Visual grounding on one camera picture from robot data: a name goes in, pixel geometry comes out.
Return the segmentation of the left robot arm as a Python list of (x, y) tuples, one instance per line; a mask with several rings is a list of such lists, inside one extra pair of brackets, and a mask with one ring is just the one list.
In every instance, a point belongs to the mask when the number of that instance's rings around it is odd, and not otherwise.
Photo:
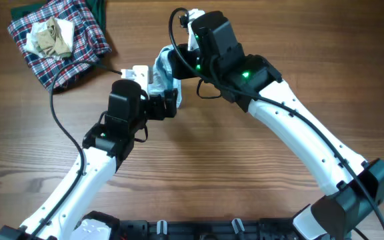
[(176, 88), (148, 94), (145, 86), (122, 79), (114, 82), (108, 108), (77, 146), (78, 157), (50, 197), (18, 228), (0, 229), (0, 239), (70, 239), (77, 222), (99, 189), (117, 172), (138, 142), (149, 120), (177, 113)]

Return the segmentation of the light blue striped baby pants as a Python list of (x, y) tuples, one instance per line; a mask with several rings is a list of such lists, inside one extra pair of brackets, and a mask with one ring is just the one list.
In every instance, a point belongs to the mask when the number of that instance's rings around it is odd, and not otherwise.
[(159, 52), (153, 65), (153, 82), (148, 84), (149, 95), (164, 96), (165, 90), (178, 90), (176, 107), (179, 108), (182, 101), (181, 81), (174, 78), (173, 68), (169, 62), (169, 54), (174, 53), (172, 45), (165, 46)]

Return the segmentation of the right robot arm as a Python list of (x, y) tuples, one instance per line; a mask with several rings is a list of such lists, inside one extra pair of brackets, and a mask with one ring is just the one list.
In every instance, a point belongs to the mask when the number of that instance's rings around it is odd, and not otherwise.
[(246, 55), (230, 21), (220, 11), (176, 8), (187, 30), (186, 46), (175, 46), (176, 74), (212, 84), (220, 97), (266, 125), (303, 162), (322, 198), (292, 220), (302, 239), (345, 239), (384, 200), (384, 160), (366, 160), (321, 124), (292, 92), (281, 73), (260, 55)]

